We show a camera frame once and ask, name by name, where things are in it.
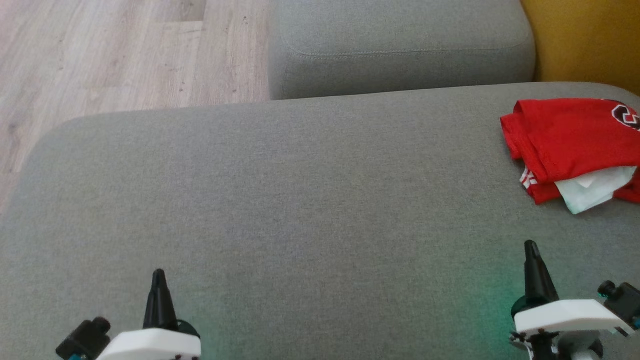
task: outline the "folded clothing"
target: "folded clothing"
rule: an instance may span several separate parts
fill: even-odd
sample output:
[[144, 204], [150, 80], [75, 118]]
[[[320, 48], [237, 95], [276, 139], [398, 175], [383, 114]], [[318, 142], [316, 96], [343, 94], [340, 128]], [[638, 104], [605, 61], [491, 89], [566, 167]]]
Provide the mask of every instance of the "folded clothing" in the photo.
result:
[[[500, 118], [520, 182], [537, 204], [560, 197], [556, 181], [611, 167], [640, 166], [640, 117], [605, 99], [520, 100]], [[640, 202], [640, 170], [614, 197]]]

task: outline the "wooden floor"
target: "wooden floor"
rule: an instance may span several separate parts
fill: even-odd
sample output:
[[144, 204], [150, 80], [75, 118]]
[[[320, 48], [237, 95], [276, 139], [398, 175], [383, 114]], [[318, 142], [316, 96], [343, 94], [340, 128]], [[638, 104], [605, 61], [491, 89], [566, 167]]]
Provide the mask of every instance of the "wooden floor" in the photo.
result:
[[0, 214], [43, 134], [83, 115], [268, 98], [268, 0], [0, 0]]

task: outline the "mustard yellow fabric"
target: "mustard yellow fabric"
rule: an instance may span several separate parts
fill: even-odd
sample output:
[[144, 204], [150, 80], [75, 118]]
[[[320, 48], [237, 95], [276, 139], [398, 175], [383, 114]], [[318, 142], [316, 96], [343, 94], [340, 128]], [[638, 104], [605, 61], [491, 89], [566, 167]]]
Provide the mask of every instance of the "mustard yellow fabric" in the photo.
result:
[[594, 81], [640, 95], [640, 0], [522, 0], [538, 81]]

